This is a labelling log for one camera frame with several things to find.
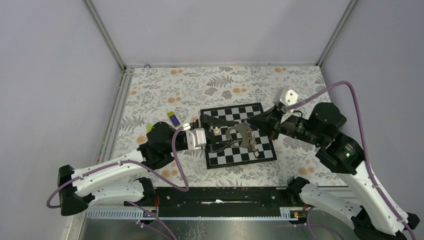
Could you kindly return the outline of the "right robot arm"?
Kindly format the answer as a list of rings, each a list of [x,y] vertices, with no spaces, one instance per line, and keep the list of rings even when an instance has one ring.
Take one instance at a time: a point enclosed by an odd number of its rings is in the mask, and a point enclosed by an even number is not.
[[[376,177],[369,175],[362,147],[342,132],[346,117],[333,103],[318,103],[307,119],[292,115],[280,122],[281,117],[281,111],[274,106],[249,117],[247,122],[271,140],[285,135],[316,146],[319,161],[342,179],[358,199],[358,203],[352,203],[321,192],[308,180],[297,177],[286,193],[291,205],[315,206],[344,222],[361,240],[403,240],[404,230],[418,226],[420,219],[416,214],[398,206],[391,209],[395,202],[384,201],[385,190]]]

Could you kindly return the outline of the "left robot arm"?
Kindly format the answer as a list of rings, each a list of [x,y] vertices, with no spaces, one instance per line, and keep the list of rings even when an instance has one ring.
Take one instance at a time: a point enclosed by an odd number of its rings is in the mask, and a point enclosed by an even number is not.
[[[140,202],[144,206],[159,203],[153,182],[146,177],[175,162],[181,171],[177,152],[211,149],[214,146],[214,128],[241,127],[242,123],[209,115],[185,123],[180,128],[159,121],[147,133],[147,141],[136,149],[113,160],[86,168],[64,165],[58,170],[57,190],[62,216],[72,216],[92,205]]]

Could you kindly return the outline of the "black key tag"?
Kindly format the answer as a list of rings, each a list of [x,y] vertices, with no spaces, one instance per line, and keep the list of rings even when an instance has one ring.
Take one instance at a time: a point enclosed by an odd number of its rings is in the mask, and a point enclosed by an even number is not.
[[[260,157],[260,152],[256,149],[256,150],[253,152],[253,155],[255,156],[255,158],[256,158],[256,159],[258,159],[258,158]]]

